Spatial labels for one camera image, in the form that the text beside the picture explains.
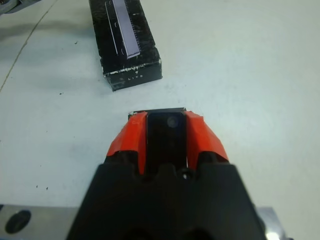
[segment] white table surface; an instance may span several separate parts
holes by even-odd
[[[320,1],[141,2],[163,79],[116,92],[87,0],[0,17],[0,203],[79,206],[128,112],[186,107],[254,203],[273,206],[296,240],[318,239]]]

